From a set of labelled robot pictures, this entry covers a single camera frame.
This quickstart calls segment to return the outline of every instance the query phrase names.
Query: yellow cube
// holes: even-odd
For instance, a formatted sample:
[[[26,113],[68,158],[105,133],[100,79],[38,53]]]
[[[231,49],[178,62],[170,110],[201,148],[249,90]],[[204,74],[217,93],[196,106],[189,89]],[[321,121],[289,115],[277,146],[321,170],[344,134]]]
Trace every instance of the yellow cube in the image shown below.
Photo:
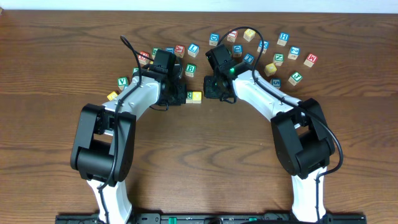
[[[247,29],[246,31],[244,31],[243,38],[245,40],[247,40],[248,42],[250,42],[250,40],[252,40],[255,35],[256,35],[256,32],[254,30]]]
[[[115,99],[117,96],[118,96],[118,94],[117,94],[115,91],[113,91],[111,94],[109,94],[109,95],[107,96],[107,98],[108,98],[109,101],[112,101],[112,100]]]
[[[200,91],[192,92],[192,103],[201,103],[201,92]]]
[[[270,63],[266,65],[266,69],[264,71],[266,72],[266,75],[269,77],[276,73],[276,66],[274,65],[274,63]]]

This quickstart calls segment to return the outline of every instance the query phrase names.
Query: white wall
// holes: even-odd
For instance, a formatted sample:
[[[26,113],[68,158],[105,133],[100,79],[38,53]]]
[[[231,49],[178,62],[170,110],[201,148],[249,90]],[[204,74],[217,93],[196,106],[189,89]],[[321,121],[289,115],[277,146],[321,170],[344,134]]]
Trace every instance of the white wall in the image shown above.
[[[0,0],[4,9],[398,13],[398,0]]]

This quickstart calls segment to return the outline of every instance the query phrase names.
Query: toy block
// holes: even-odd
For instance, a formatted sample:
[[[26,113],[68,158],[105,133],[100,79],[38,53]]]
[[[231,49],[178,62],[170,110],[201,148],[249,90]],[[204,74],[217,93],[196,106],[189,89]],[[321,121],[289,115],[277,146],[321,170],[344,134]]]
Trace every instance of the toy block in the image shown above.
[[[315,64],[315,62],[318,60],[318,57],[313,55],[313,54],[309,54],[307,59],[305,59],[304,65],[308,66],[308,67],[312,67],[313,64]]]
[[[243,58],[243,61],[251,65],[254,61],[254,56],[251,54],[246,54]]]
[[[210,34],[209,44],[211,46],[217,46],[219,39],[220,39],[220,35],[218,35],[218,34]]]
[[[129,80],[127,79],[127,77],[118,78],[118,87],[120,90],[124,90],[124,86],[128,85],[129,85]]]
[[[185,103],[192,103],[192,91],[187,92],[187,99],[185,100]]]
[[[277,89],[280,89],[280,86],[282,85],[282,81],[280,78],[271,78],[270,81],[271,85]]]
[[[260,40],[260,44],[259,44],[259,47],[257,48],[257,52],[260,52],[261,47],[262,47],[262,44],[261,44],[261,40]],[[268,49],[268,41],[264,41],[264,49],[262,50],[262,53],[265,54],[267,49]]]
[[[189,45],[188,55],[196,57],[198,54],[199,54],[199,46],[197,46],[196,44]]]
[[[201,92],[200,91],[192,92],[192,103],[201,103]]]
[[[197,70],[196,65],[187,64],[187,69],[185,69],[185,75],[188,77],[194,77],[196,70]]]
[[[174,48],[174,54],[177,57],[183,58],[185,54],[185,47],[182,45],[176,45]]]
[[[139,70],[138,70],[138,68],[136,67],[136,68],[133,68],[132,69],[132,75],[134,76],[134,74],[135,74],[135,72],[138,72]]]
[[[283,62],[284,62],[283,54],[275,54],[274,55],[274,59],[273,59],[272,63],[274,63],[276,66],[281,66]]]
[[[291,47],[287,58],[296,60],[299,54],[300,54],[300,49],[298,47]]]
[[[273,63],[266,65],[266,69],[264,69],[266,75],[269,77],[276,73],[276,66]]]
[[[289,82],[290,82],[292,85],[295,86],[296,84],[298,84],[298,83],[301,81],[302,78],[303,78],[303,76],[301,76],[301,75],[299,74],[299,72],[295,72],[295,73],[293,73],[292,76],[290,76]]]
[[[288,34],[280,33],[277,44],[279,44],[281,46],[285,46],[288,40],[289,40],[289,35]]]
[[[149,54],[147,52],[139,52],[140,54],[142,54],[143,56],[149,57]],[[144,58],[141,55],[138,55],[138,61],[139,63],[146,65],[149,63],[149,59]]]
[[[156,52],[157,52],[157,50],[162,50],[161,48],[158,48],[158,47],[154,47],[153,49],[152,49],[152,58],[153,59],[155,59],[155,56],[156,56]]]
[[[228,36],[226,37],[226,40],[229,42],[235,43],[237,36],[238,36],[238,32],[232,31],[228,34]]]
[[[166,51],[171,52],[174,54],[174,48],[173,47],[166,47]]]
[[[248,42],[250,42],[250,40],[252,40],[255,35],[256,35],[256,32],[254,30],[247,29],[246,31],[244,31],[243,38],[245,40],[247,40]]]
[[[242,52],[243,52],[242,45],[232,46],[232,57],[240,57],[242,56]]]
[[[108,98],[109,101],[112,101],[112,100],[115,99],[117,96],[118,96],[118,94],[117,94],[115,91],[113,91],[111,94],[109,94],[109,95],[107,96],[107,98]]]

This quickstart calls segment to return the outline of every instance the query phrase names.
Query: wooden tabletop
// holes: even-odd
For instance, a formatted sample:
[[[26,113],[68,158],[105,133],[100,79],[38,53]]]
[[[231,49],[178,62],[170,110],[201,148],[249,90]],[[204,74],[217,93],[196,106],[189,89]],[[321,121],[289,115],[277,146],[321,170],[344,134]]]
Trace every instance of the wooden tabletop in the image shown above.
[[[149,53],[198,44],[197,58],[183,58],[197,65],[195,78],[184,79],[202,91],[212,73],[210,33],[237,26],[253,26],[269,41],[258,68],[263,77],[274,53],[301,48],[275,77],[287,94],[321,104],[343,146],[343,167],[325,179],[326,209],[397,223],[397,16],[93,11],[0,16],[0,223],[53,223],[60,213],[98,209],[70,167],[70,153],[82,107],[106,102],[116,79],[137,66],[121,34]],[[285,47],[276,44],[281,32],[290,34]],[[258,35],[248,43],[241,30],[236,43],[257,58]],[[319,56],[312,68],[303,65],[309,53]],[[292,86],[295,71],[303,80]],[[329,168],[337,162],[335,154]],[[164,213],[264,213],[290,210],[293,201],[268,120],[241,100],[147,110],[137,122],[126,183],[136,207]]]

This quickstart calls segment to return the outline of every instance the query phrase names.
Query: wooden table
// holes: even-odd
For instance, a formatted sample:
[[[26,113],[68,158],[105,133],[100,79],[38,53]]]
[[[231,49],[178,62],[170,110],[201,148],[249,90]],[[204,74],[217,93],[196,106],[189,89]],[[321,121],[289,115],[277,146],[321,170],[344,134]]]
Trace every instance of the wooden table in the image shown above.
[[[342,143],[343,167],[325,179],[326,208],[397,223],[397,16],[73,11],[0,17],[0,222],[53,223],[59,213],[98,209],[69,161],[82,107],[107,101],[117,77],[137,66],[119,35],[146,52],[198,44],[197,58],[183,58],[197,73],[184,79],[189,89],[202,90],[212,73],[205,58],[210,33],[243,25],[270,42],[258,68],[263,75],[274,53],[301,48],[276,76],[287,94],[320,102]],[[285,47],[276,44],[281,32],[290,34]],[[258,36],[250,43],[242,36],[243,30],[237,43],[244,53],[257,57]],[[319,56],[313,68],[303,65],[309,53]],[[303,75],[297,86],[287,81],[294,71]],[[337,161],[335,154],[330,167]],[[165,213],[263,213],[289,210],[293,201],[269,122],[241,100],[146,111],[126,183],[136,207]]]

